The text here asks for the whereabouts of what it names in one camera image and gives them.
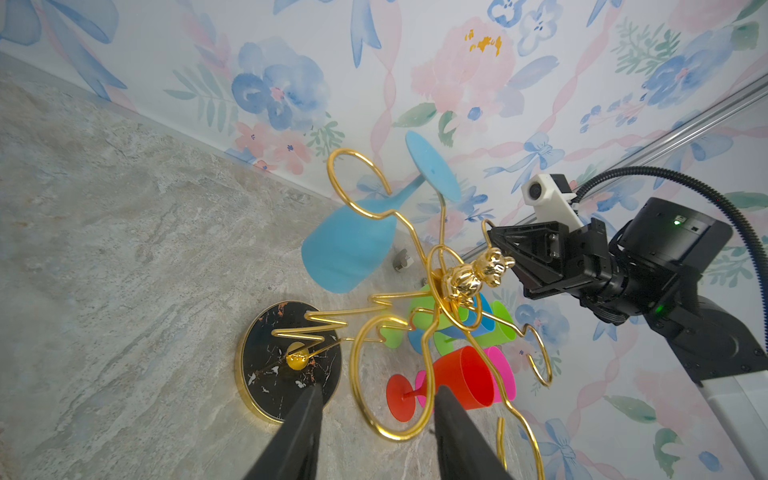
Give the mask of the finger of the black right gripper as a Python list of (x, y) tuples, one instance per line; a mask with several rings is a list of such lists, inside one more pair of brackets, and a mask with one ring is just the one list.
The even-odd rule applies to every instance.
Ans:
[(512, 271), (521, 282), (559, 282), (565, 278), (569, 228), (560, 222), (493, 226), (488, 236), (493, 247), (512, 257)]

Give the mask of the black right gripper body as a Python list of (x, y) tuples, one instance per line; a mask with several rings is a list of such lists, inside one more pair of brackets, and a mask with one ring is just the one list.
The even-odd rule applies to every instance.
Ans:
[(567, 293), (586, 300), (618, 300), (637, 294), (647, 287), (648, 269), (620, 245), (626, 231), (622, 227), (609, 237), (605, 223), (593, 219), (551, 240), (548, 246), (558, 255), (526, 268), (521, 279), (524, 295), (541, 299)]

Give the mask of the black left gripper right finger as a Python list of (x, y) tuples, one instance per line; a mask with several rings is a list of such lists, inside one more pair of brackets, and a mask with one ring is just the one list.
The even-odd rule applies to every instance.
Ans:
[(434, 425), (441, 479), (513, 479), (447, 386), (437, 390)]

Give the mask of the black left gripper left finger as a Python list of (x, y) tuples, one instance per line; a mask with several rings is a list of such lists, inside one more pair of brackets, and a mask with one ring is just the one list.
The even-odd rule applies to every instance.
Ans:
[(315, 479), (322, 411), (321, 388), (306, 388), (244, 479)]

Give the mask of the red wine glass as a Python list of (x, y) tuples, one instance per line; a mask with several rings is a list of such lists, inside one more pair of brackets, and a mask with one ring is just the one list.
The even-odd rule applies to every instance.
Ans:
[[(436, 388), (448, 387), (465, 410), (490, 407), (495, 398), (495, 382), (491, 370), (473, 347), (467, 346), (441, 357), (433, 364)], [(393, 375), (386, 388), (386, 401), (392, 416), (399, 422), (410, 421), (419, 398), (426, 401), (426, 380), (413, 387), (400, 374)]]

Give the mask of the pink wine glass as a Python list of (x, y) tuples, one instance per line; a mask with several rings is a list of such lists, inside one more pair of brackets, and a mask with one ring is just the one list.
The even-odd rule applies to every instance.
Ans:
[[(499, 373), (508, 398), (513, 400), (516, 384), (506, 358), (498, 347), (486, 348), (483, 352)], [(465, 410), (487, 408), (503, 401), (496, 375), (472, 346), (441, 357), (432, 367), (435, 391), (447, 386)]]

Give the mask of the teal wine glass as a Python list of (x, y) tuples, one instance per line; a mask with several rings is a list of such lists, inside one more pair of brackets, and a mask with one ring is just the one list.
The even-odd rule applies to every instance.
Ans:
[[(444, 200), (461, 198), (455, 175), (423, 136), (409, 131), (405, 143), (419, 175), (396, 194), (383, 172), (361, 153), (340, 148), (330, 154), (328, 177), (344, 206), (323, 221), (301, 248), (307, 273), (323, 289), (348, 293), (380, 267), (393, 245), (397, 225), (412, 227), (400, 208), (422, 184), (429, 184)], [(336, 175), (335, 161), (340, 156), (353, 157), (368, 166), (384, 187), (385, 198), (352, 201)]]

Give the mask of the green wine glass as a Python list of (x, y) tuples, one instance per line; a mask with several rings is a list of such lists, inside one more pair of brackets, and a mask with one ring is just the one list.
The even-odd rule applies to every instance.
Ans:
[(412, 298), (408, 304), (406, 319), (410, 322), (409, 330), (391, 327), (381, 329), (380, 333), (385, 340), (385, 345), (390, 349), (397, 349), (405, 340), (408, 340), (418, 354), (422, 353), (421, 339), (425, 330), (433, 322), (432, 310), (435, 307), (435, 300), (428, 286), (423, 286), (421, 291), (425, 292), (425, 295)]
[[(495, 317), (512, 322), (512, 317), (507, 308), (499, 301), (489, 303), (484, 296), (481, 297), (484, 313), (491, 313)], [(498, 323), (484, 316), (477, 330), (472, 333), (482, 348), (499, 346), (511, 342), (517, 338), (517, 332), (510, 326)], [(437, 351), (441, 355), (452, 353), (458, 346), (459, 340), (465, 340), (464, 334), (455, 326), (439, 330), (433, 336)]]

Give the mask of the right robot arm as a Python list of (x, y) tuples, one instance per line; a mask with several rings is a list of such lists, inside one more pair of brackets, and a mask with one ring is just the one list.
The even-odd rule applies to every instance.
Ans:
[(492, 227), (525, 297), (566, 293), (601, 321), (635, 316), (664, 337), (757, 479), (767, 476), (767, 353), (749, 328), (698, 292), (730, 225), (651, 198), (613, 238), (593, 219)]

